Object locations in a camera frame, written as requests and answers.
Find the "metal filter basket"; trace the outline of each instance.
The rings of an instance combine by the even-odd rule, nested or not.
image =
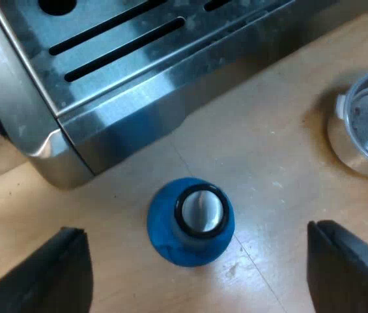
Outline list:
[[[328,137],[343,163],[368,176],[368,75],[338,96]]]

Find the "metal grate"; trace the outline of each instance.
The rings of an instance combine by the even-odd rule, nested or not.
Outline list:
[[[149,79],[291,1],[77,0],[60,16],[38,0],[0,0],[0,7],[61,116]]]

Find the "blue tamper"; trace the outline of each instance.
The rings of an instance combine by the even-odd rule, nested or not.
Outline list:
[[[231,241],[233,207],[217,186],[192,177],[177,179],[153,198],[147,231],[153,247],[168,261],[186,267],[205,265]]]

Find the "metal tamper top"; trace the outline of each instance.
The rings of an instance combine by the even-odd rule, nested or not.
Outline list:
[[[229,219],[229,204],[223,193],[213,185],[201,184],[187,188],[175,207],[178,225],[196,238],[217,236]]]

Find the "black ring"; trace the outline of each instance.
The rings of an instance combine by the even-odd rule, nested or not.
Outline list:
[[[193,230],[185,223],[184,217],[182,216],[182,206],[184,205],[185,199],[190,194],[192,194],[193,192],[204,190],[212,192],[219,198],[223,206],[223,217],[221,218],[220,223],[214,229],[201,233],[199,231]],[[227,223],[229,222],[229,213],[230,213],[230,206],[224,193],[218,187],[211,184],[198,184],[188,187],[178,197],[177,203],[175,204],[175,219],[177,220],[179,227],[189,236],[199,239],[213,238],[217,236],[219,233],[221,233],[223,229],[226,227]]]

